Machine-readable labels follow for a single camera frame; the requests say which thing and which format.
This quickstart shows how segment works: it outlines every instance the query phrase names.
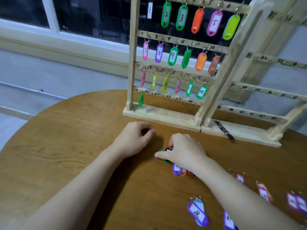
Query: hand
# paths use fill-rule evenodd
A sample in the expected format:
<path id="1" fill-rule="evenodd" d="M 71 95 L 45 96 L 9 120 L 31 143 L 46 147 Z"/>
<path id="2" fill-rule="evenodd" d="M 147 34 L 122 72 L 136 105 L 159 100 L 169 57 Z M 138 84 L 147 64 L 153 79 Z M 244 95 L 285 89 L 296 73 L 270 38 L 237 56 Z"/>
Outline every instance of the hand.
<path id="1" fill-rule="evenodd" d="M 149 131 L 142 136 L 144 129 L 149 129 Z M 112 147 L 115 147 L 116 151 L 119 151 L 124 158 L 133 156 L 149 143 L 154 134 L 155 130 L 149 123 L 130 122 L 116 138 Z"/>
<path id="2" fill-rule="evenodd" d="M 172 135 L 169 146 L 173 147 L 172 151 L 159 151 L 155 157 L 170 160 L 177 166 L 194 171 L 195 166 L 203 159 L 208 158 L 201 144 L 187 134 L 180 133 Z"/>

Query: wall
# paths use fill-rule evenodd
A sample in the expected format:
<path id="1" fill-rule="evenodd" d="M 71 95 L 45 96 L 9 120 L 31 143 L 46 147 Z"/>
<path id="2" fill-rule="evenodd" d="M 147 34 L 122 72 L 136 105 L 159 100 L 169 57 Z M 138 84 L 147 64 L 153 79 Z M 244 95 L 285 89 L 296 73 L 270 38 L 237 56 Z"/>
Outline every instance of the wall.
<path id="1" fill-rule="evenodd" d="M 307 27 L 298 27 L 279 56 L 307 63 L 306 34 Z M 126 77 L 5 50 L 0 50 L 0 81 L 38 91 L 42 89 L 44 92 L 64 98 L 97 90 L 127 89 Z M 260 85 L 306 94 L 306 70 L 272 65 Z M 60 98 L 43 96 L 0 85 L 0 106 L 21 110 L 33 115 L 60 100 Z M 231 104 L 250 110 L 285 115 L 297 104 L 297 100 L 263 93 L 253 93 L 245 104 L 233 103 L 228 100 L 222 100 L 222 104 Z M 307 135 L 306 122 L 307 118 L 304 115 L 291 128 Z"/>

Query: forearm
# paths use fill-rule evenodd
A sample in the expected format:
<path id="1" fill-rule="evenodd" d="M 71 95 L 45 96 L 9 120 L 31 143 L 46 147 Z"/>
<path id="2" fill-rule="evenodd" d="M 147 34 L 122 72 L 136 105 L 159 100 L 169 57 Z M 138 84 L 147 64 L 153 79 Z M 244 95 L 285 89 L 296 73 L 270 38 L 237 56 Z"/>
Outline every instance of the forearm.
<path id="1" fill-rule="evenodd" d="M 122 158 L 110 146 L 45 203 L 21 229 L 86 229 Z"/>
<path id="2" fill-rule="evenodd" d="M 214 160 L 198 161 L 194 171 L 240 230 L 301 229 L 290 217 L 238 182 Z"/>

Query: tabletop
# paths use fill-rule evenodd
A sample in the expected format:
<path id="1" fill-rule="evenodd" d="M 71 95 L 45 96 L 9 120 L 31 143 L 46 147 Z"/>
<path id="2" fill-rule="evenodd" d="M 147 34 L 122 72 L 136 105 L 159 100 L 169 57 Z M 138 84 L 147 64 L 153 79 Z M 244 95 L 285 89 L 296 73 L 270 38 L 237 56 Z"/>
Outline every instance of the tabletop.
<path id="1" fill-rule="evenodd" d="M 144 95 L 144 103 L 195 114 L 193 104 Z M 29 120 L 0 154 L 0 227 L 18 224 L 70 182 L 106 149 L 128 122 L 123 116 L 125 90 L 97 91 L 59 102 Z M 215 119 L 268 129 L 263 120 L 216 111 Z M 172 165 L 154 157 L 168 147 L 172 134 L 189 134 L 225 170 L 246 174 L 257 192 L 263 182 L 272 204 L 303 222 L 287 207 L 287 192 L 307 192 L 307 137 L 287 130 L 275 148 L 152 123 L 156 135 L 136 156 L 124 160 L 112 175 L 88 229 L 199 229 L 187 210 L 200 195 L 209 229 L 223 229 L 223 208 L 196 176 L 175 176 Z"/>

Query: dark window glass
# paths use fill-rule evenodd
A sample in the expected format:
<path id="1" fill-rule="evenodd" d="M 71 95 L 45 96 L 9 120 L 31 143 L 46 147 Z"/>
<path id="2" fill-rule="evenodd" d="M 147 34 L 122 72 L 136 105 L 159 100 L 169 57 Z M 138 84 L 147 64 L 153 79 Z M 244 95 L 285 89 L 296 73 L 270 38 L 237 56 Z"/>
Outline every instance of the dark window glass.
<path id="1" fill-rule="evenodd" d="M 129 43 L 130 33 L 130 3 L 131 0 L 53 0 L 56 7 L 56 14 L 61 30 L 77 34 L 102 38 L 109 41 Z M 251 0 L 225 0 L 237 3 L 249 4 Z M 234 14 L 223 11 L 222 22 L 215 36 L 209 37 L 206 29 L 212 13 L 211 8 L 205 9 L 204 18 L 198 33 L 193 34 L 191 27 L 195 12 L 198 7 L 188 5 L 189 11 L 185 28 L 177 31 L 176 20 L 181 3 L 172 2 L 170 24 L 167 28 L 161 26 L 162 9 L 165 0 L 154 0 L 152 18 L 147 19 L 147 4 L 149 0 L 141 0 L 139 30 L 156 32 L 164 35 L 171 35 L 179 38 L 187 38 L 200 42 L 207 42 L 222 46 L 229 46 L 232 40 L 222 38 L 228 19 Z M 138 46 L 143 47 L 144 38 L 138 38 Z M 152 40 L 149 47 L 155 50 L 157 40 Z M 164 52 L 169 53 L 173 44 L 165 43 Z M 178 46 L 179 55 L 184 54 L 186 46 Z M 192 57 L 197 58 L 202 49 L 194 48 Z M 211 60 L 215 52 L 208 51 L 208 60 Z"/>
<path id="2" fill-rule="evenodd" d="M 49 27 L 42 0 L 0 0 L 0 18 Z"/>

